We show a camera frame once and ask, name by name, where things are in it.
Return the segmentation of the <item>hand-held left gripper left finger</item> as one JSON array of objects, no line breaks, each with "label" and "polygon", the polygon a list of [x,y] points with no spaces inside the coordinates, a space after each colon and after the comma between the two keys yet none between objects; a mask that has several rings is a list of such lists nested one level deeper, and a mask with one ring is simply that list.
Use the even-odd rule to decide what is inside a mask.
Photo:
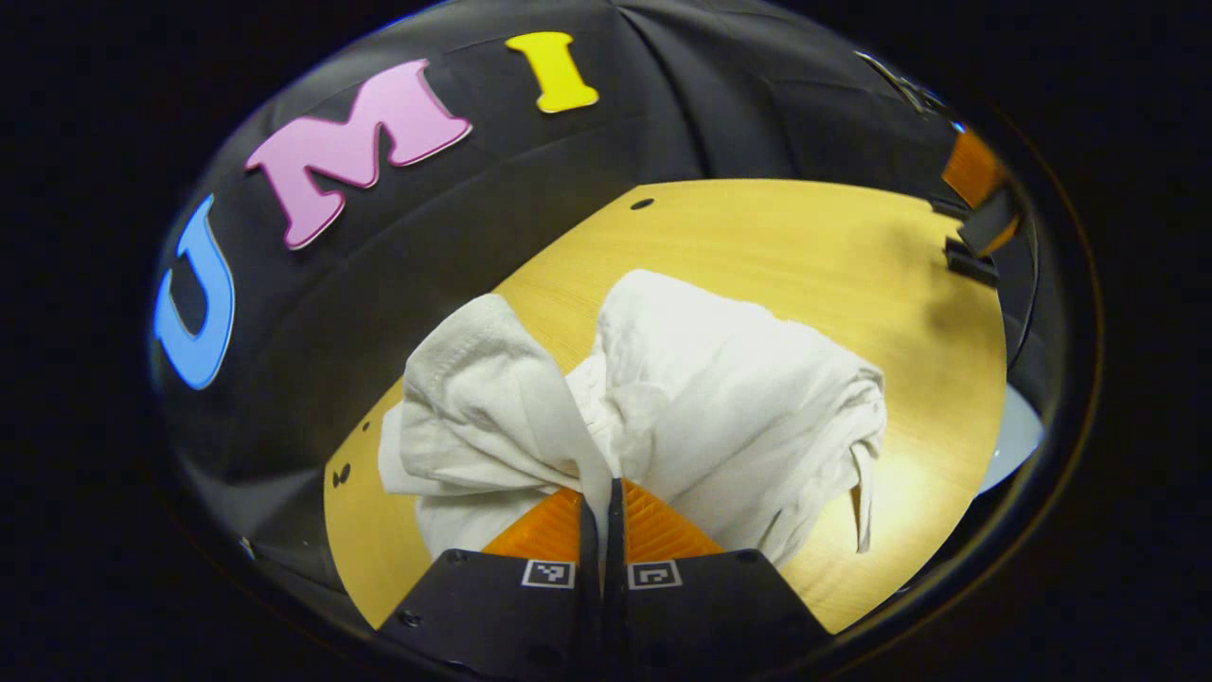
[{"label": "hand-held left gripper left finger", "polygon": [[440,554],[377,640],[447,681],[571,681],[595,648],[598,608],[598,528],[562,489],[481,551]]}]

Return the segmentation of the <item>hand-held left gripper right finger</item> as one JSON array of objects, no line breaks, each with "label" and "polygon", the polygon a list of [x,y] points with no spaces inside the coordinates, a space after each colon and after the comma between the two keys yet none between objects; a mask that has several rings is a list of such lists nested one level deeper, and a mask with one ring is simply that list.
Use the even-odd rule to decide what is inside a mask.
[{"label": "hand-held left gripper right finger", "polygon": [[762,681],[827,640],[765,554],[727,551],[641,485],[614,480],[604,574],[614,681]]}]

